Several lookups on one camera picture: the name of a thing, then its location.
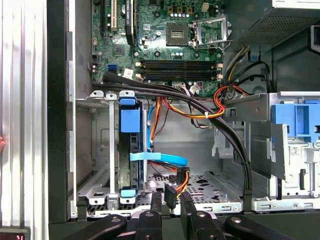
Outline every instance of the psu vent grille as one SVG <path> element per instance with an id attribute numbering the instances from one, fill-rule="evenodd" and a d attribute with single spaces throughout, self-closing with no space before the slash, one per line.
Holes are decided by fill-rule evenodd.
<path id="1" fill-rule="evenodd" d="M 240 39 L 240 43 L 271 44 L 287 39 L 292 34 L 305 29 L 319 19 L 318 17 L 301 16 L 267 16 L 258 21 L 248 33 Z"/>

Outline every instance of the motherboard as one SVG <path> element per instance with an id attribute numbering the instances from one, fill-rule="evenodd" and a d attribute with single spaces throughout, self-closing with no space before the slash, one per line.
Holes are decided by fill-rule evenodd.
<path id="1" fill-rule="evenodd" d="M 92 80 L 109 71 L 212 96 L 223 78 L 222 16 L 221 0 L 93 0 Z"/>

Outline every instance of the green circuit board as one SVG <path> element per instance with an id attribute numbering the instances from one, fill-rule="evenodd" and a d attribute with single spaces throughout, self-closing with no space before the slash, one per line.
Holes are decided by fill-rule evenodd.
<path id="1" fill-rule="evenodd" d="M 191 46 L 168 46 L 167 43 L 169 25 L 187 26 L 192 21 L 219 17 L 223 14 L 221 0 L 205 1 L 209 4 L 207 12 L 202 11 L 204 0 L 136 0 L 136 46 L 130 46 L 127 43 L 124 1 L 117 1 L 117 31 L 108 28 L 111 1 L 101 0 L 100 4 L 92 3 L 92 62 L 96 64 L 96 69 L 92 72 L 93 81 L 102 81 L 103 74 L 108 70 L 108 65 L 117 65 L 116 74 L 121 76 L 124 75 L 126 69 L 132 70 L 132 80 L 135 81 L 135 75 L 140 70 L 136 63 L 141 60 L 223 62 L 223 53 L 218 48 L 195 51 Z M 104 18 L 102 17 L 102 7 L 105 7 Z M 220 34 L 220 24 L 211 24 L 210 26 L 203 24 L 203 42 L 219 39 Z M 159 81 L 155 80 L 152 83 L 165 84 L 166 82 L 159 79 Z M 175 80 L 172 84 L 181 85 L 183 83 L 183 81 Z M 199 95 L 206 96 L 215 91 L 217 86 L 216 79 L 205 80 L 201 83 Z"/>

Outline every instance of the white connector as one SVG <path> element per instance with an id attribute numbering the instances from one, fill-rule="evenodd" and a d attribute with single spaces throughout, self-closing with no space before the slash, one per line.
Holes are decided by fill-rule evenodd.
<path id="1" fill-rule="evenodd" d="M 208 2 L 204 2 L 204 3 L 202 4 L 201 11 L 204 12 L 204 13 L 206 13 L 206 12 L 208 12 L 208 9 L 209 9 L 209 3 L 208 3 Z"/>

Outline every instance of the cable bundle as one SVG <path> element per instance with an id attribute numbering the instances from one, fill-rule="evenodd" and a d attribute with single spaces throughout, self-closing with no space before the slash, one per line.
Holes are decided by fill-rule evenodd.
<path id="1" fill-rule="evenodd" d="M 105 83 L 93 83 L 93 85 L 96 87 L 105 88 L 108 91 L 119 92 L 122 90 L 132 90 L 135 91 L 135 94 L 137 96 L 147 96 L 156 98 L 163 97 L 167 99 L 170 98 L 173 100 L 181 100 L 190 104 L 192 107 L 200 111 L 203 114 L 203 116 L 201 116 L 200 118 L 208 118 L 228 139 L 228 141 L 231 143 L 231 145 L 240 157 L 244 174 L 243 200 L 247 202 L 246 206 L 248 206 L 244 206 L 244 208 L 247 211 L 250 211 L 249 206 L 251 208 L 252 199 L 252 170 L 248 159 L 248 155 L 242 143 L 242 140 L 238 136 L 238 134 L 221 117 L 219 117 L 221 115 L 221 112 L 214 112 L 212 109 L 210 109 L 194 97 L 187 96 L 183 92 L 171 86 L 132 81 L 130 79 L 115 75 L 110 72 L 106 72 L 104 74 L 103 81 Z"/>

